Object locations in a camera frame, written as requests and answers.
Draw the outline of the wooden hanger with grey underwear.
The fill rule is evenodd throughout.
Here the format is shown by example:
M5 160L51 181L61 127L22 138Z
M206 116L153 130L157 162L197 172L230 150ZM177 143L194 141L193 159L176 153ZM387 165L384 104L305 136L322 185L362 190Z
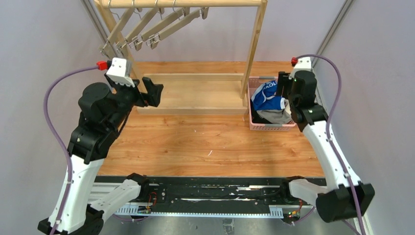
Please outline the wooden hanger with grey underwear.
M160 31L163 27L166 27L169 23L172 23L177 16L181 16L182 15L182 10L184 7L182 8L177 8L174 9L174 5L173 5L173 12L169 15L167 15L166 17L163 17L158 23L156 23L154 26L152 26L151 28L149 28L148 30L146 30L144 33L140 33L141 35L141 39L139 41L137 41L134 45L134 47L136 48L136 50L140 50L141 49L141 43L145 42L149 39L149 37L151 37L152 35L156 34L158 31Z

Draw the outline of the wooden hanger with blue underwear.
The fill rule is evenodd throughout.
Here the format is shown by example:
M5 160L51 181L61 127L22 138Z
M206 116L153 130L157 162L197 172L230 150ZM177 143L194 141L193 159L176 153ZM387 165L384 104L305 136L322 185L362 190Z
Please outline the wooden hanger with blue underwear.
M151 49L155 49L160 41L166 39L167 37L176 33L183 27L187 26L194 19L197 19L199 17L202 17L203 20L206 19L208 16L209 7L201 7L192 12L190 12L189 10L189 7L183 8L181 16L177 16L172 23L169 23L166 27L163 27L156 34L149 37L149 39L147 40L149 47Z

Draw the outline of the wooden clip hanger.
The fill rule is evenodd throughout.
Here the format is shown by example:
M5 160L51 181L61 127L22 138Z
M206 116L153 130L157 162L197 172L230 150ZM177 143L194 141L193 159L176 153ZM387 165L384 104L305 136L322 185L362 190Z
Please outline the wooden clip hanger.
M124 49L125 47L132 45L135 45L137 41L141 39L140 33L144 30L144 28L150 23L150 21L153 19L153 17L157 14L159 11L156 6L158 6L158 0L155 0L155 7L151 10L148 10L147 13L140 19L138 24L133 28L133 30L126 36L123 43L118 43L117 48L118 49Z

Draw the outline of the black underwear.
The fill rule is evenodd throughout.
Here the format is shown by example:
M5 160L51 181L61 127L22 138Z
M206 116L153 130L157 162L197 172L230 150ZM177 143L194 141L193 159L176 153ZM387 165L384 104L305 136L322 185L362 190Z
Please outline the black underwear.
M271 124L267 119L260 117L257 111L255 110L251 111L251 117L252 117L252 123Z

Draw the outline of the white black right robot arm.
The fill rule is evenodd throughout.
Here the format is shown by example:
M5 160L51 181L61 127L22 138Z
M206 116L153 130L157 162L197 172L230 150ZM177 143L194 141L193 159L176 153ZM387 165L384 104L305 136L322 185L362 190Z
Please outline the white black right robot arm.
M327 223L363 216L375 190L372 184L364 184L347 162L330 132L326 110L315 102L316 87L311 71L282 71L277 77L277 95L289 101L292 120L315 151L326 181L326 186L319 186L301 176L287 177L281 185L281 197L311 204Z

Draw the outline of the blue underwear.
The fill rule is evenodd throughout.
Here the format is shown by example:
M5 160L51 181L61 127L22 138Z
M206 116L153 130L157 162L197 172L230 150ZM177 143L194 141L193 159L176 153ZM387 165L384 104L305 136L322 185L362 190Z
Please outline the blue underwear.
M251 95L251 102L255 111L284 110L285 98L277 95L275 80L262 83Z

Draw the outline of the grey underwear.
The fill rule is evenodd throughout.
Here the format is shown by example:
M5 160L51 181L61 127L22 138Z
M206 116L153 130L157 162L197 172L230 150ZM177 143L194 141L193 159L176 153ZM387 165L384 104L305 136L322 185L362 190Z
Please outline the grey underwear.
M282 110L260 110L257 114L263 120L270 124L288 124L292 121L289 102L284 100L284 108Z

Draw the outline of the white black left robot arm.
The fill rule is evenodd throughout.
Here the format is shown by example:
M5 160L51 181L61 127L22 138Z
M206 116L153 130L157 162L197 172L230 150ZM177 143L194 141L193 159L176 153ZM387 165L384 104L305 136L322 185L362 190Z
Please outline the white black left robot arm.
M144 77L146 93L138 90L138 80L131 87L112 81L88 85L78 104L81 108L78 126L68 144L72 168L65 176L59 203L52 215L38 224L47 235L97 235L104 223L131 200L147 200L149 180L137 173L126 177L122 184L104 197L89 202L90 193L111 145L120 136L129 113L135 106L157 107L162 84Z

